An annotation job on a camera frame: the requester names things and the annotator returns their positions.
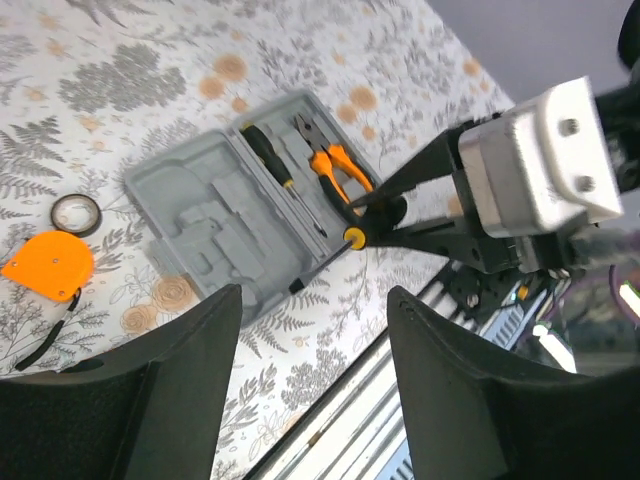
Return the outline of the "long yellow black screwdriver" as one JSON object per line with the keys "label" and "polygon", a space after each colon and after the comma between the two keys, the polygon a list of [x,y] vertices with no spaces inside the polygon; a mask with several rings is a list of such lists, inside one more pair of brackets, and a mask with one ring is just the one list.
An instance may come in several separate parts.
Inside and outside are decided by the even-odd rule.
{"label": "long yellow black screwdriver", "polygon": [[282,188],[284,188],[289,193],[289,195],[295,201],[300,204],[302,210],[309,217],[313,227],[319,232],[321,236],[326,238],[327,232],[321,226],[319,220],[313,214],[307,203],[297,192],[294,186],[294,180],[291,172],[289,171],[288,167],[285,165],[281,157],[276,153],[271,141],[267,138],[266,134],[253,124],[245,125],[241,129],[240,133],[242,134],[247,144],[255,152],[255,154],[260,158],[271,176]]}

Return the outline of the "short yellow black screwdriver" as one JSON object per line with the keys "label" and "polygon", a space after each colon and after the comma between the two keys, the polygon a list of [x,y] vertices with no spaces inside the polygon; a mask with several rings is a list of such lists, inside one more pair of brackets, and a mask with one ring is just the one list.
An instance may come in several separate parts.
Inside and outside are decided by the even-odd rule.
{"label": "short yellow black screwdriver", "polygon": [[289,293],[295,295],[303,290],[314,277],[348,250],[362,250],[372,246],[383,234],[391,232],[404,219],[406,213],[407,202],[403,196],[370,206],[355,225],[344,231],[344,244],[310,272],[296,278],[288,287]]}

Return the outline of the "orange black pliers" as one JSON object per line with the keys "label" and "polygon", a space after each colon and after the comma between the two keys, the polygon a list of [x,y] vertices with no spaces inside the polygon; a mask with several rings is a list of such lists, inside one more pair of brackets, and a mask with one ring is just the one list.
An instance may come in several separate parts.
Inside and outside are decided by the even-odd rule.
{"label": "orange black pliers", "polygon": [[341,144],[332,143],[314,120],[298,113],[294,122],[296,129],[313,152],[309,164],[316,173],[325,196],[340,214],[347,218],[359,216],[350,206],[351,199],[336,179],[334,171],[340,170],[349,178],[355,179],[366,193],[374,190],[374,181],[370,175],[351,158]]}

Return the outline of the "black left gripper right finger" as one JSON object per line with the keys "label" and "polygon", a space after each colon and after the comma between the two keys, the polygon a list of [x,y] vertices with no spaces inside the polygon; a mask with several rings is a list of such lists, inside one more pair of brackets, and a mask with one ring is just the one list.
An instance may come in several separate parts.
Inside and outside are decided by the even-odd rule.
{"label": "black left gripper right finger", "polygon": [[418,479],[635,479],[639,370],[568,373],[445,319],[402,287],[389,339]]}

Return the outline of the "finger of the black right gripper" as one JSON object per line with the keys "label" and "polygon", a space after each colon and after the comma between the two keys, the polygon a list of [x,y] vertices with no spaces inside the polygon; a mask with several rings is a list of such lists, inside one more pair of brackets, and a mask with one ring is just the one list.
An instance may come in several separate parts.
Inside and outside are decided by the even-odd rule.
{"label": "finger of the black right gripper", "polygon": [[389,246],[436,255],[467,255],[477,239],[450,219],[433,219],[389,233]]}
{"label": "finger of the black right gripper", "polygon": [[460,166],[458,142],[462,130],[446,130],[411,157],[374,191],[351,202],[369,206],[397,197],[429,181],[452,175]]}

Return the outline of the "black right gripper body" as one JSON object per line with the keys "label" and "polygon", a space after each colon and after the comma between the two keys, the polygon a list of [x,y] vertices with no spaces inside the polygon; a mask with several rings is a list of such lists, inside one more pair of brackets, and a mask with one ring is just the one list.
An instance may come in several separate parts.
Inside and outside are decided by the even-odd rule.
{"label": "black right gripper body", "polygon": [[527,270],[556,267],[565,238],[624,212],[639,186],[639,84],[602,95],[556,85],[456,140],[482,229],[516,241]]}

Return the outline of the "grey plastic tool case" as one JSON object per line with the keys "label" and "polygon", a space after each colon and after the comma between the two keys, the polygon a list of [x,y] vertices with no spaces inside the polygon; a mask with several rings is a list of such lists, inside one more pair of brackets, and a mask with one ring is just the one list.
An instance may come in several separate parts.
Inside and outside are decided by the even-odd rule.
{"label": "grey plastic tool case", "polygon": [[[309,168],[312,150],[295,127],[298,113],[342,144],[373,181],[380,179],[330,109],[308,90],[275,98],[229,127],[209,130],[124,174],[127,192],[155,236],[152,254],[168,271],[188,276],[200,298],[240,285],[243,325],[288,299],[296,278],[344,244],[347,223]],[[247,144],[240,133],[247,124],[271,141],[326,238]]]}

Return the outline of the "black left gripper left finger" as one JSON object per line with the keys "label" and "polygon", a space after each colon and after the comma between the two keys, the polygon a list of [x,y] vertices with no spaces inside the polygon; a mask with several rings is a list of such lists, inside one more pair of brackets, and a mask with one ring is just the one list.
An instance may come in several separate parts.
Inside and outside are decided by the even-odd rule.
{"label": "black left gripper left finger", "polygon": [[228,285],[62,372],[1,384],[5,479],[206,479],[242,319]]}

